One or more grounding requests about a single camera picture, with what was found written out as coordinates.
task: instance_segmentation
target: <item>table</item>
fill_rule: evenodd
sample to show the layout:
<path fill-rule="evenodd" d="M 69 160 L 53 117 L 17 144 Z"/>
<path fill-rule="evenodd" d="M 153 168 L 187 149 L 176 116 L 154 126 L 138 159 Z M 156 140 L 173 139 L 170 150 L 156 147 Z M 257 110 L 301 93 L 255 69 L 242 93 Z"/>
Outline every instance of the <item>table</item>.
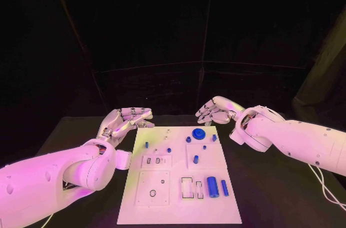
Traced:
<path fill-rule="evenodd" d="M 37 152 L 37 155 L 81 146 L 98 133 L 102 117 L 63 117 Z M 160 115 L 157 126 L 196 126 L 193 115 Z M 229 178 L 238 203 L 242 224 L 179 225 L 193 227 L 280 227 L 342 228 L 346 212 L 331 204 L 321 192 L 320 182 L 303 162 L 294 160 L 272 146 L 265 153 L 229 139 L 235 123 L 216 124 L 223 148 Z M 127 134 L 117 149 L 133 151 L 137 131 Z M 115 170 L 104 190 L 79 199 L 53 214 L 46 228 L 171 227 L 177 225 L 117 225 L 127 170 Z M 326 186 L 346 202 L 346 190 L 329 171 L 323 171 Z M 30 225 L 40 228 L 46 219 Z"/>

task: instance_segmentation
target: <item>cable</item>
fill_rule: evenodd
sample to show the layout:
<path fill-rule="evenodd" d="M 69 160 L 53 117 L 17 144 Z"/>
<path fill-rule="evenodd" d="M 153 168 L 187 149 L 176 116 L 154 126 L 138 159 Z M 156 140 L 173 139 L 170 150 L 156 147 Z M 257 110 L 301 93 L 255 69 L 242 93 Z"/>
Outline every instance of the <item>cable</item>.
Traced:
<path fill-rule="evenodd" d="M 43 224 L 43 226 L 42 226 L 40 228 L 43 228 L 43 227 L 46 226 L 46 224 L 47 224 L 47 222 L 49 222 L 49 220 L 50 220 L 50 218 L 52 218 L 53 214 L 49 216 L 49 218 L 47 218 L 46 222 L 45 222 L 45 224 Z"/>
<path fill-rule="evenodd" d="M 346 204 L 343 204 L 343 203 L 339 202 L 337 198 L 334 197 L 333 193 L 330 192 L 329 188 L 327 188 L 326 185 L 324 185 L 324 176 L 323 176 L 321 169 L 320 169 L 319 167 L 316 167 L 317 170 L 319 170 L 319 173 L 320 173 L 320 177 L 321 177 L 321 179 L 320 179 L 320 177 L 319 177 L 319 175 L 317 175 L 317 173 L 316 173 L 316 170 L 313 169 L 311 165 L 310 165 L 310 164 L 307 164 L 307 165 L 308 165 L 308 167 L 310 167 L 310 169 L 311 169 L 311 171 L 313 171 L 313 173 L 314 173 L 314 175 L 316 175 L 316 177 L 317 177 L 317 179 L 319 179 L 319 182 L 320 182 L 320 184 L 321 184 L 321 192 L 323 192 L 323 195 L 324 195 L 326 199 L 327 199 L 331 203 L 337 204 L 337 205 L 340 206 L 340 208 L 346 211 L 346 208 L 344 208 Z M 329 197 L 327 197 L 327 195 L 326 195 L 326 191 L 329 192 L 330 196 L 333 197 L 333 199 L 334 199 L 336 201 L 333 201 L 333 200 L 329 199 Z"/>

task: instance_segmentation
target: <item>blue cylinder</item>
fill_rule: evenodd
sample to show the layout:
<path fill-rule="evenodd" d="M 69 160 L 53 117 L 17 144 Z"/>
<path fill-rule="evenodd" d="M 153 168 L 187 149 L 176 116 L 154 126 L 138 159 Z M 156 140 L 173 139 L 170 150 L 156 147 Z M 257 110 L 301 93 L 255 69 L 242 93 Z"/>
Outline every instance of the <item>blue cylinder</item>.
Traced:
<path fill-rule="evenodd" d="M 229 196 L 229 190 L 228 190 L 228 186 L 226 186 L 226 181 L 222 180 L 220 184 L 222 184 L 222 189 L 223 189 L 223 195 L 225 195 L 225 197 L 228 197 Z"/>
<path fill-rule="evenodd" d="M 208 183 L 209 197 L 210 198 L 219 197 L 216 178 L 213 176 L 208 177 L 206 183 Z"/>
<path fill-rule="evenodd" d="M 197 156 L 197 155 L 195 155 L 195 157 L 193 157 L 193 163 L 195 163 L 195 164 L 199 163 L 199 156 Z"/>
<path fill-rule="evenodd" d="M 196 140 L 202 140 L 205 139 L 206 137 L 206 132 L 200 129 L 200 128 L 196 128 L 193 131 L 192 131 L 192 136 Z"/>

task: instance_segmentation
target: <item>dark background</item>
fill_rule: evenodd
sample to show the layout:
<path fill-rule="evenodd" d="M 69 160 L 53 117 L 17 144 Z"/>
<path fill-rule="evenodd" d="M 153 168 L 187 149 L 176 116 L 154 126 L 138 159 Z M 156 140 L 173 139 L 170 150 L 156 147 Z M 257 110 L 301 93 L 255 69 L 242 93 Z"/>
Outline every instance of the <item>dark background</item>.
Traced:
<path fill-rule="evenodd" d="M 216 95 L 293 116 L 344 0 L 3 4 L 0 165 L 36 154 L 65 116 L 105 116 L 133 106 L 154 115 L 193 114 Z M 344 80 L 330 96 L 336 107 Z M 320 113 L 336 112 L 321 105 Z"/>

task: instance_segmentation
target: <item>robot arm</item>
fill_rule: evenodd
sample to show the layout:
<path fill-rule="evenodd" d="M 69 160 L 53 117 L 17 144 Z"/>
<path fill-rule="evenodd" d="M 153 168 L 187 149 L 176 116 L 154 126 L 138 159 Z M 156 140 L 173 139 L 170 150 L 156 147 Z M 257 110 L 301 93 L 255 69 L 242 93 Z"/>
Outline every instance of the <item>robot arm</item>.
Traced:
<path fill-rule="evenodd" d="M 108 184 L 131 153 L 115 150 L 127 132 L 154 127 L 148 108 L 115 109 L 96 138 L 81 147 L 19 161 L 0 169 L 0 228 L 24 227 Z"/>
<path fill-rule="evenodd" d="M 244 109 L 216 96 L 196 112 L 197 123 L 235 120 L 229 138 L 259 152 L 271 145 L 291 158 L 346 176 L 346 133 L 297 120 L 285 120 L 264 106 Z"/>

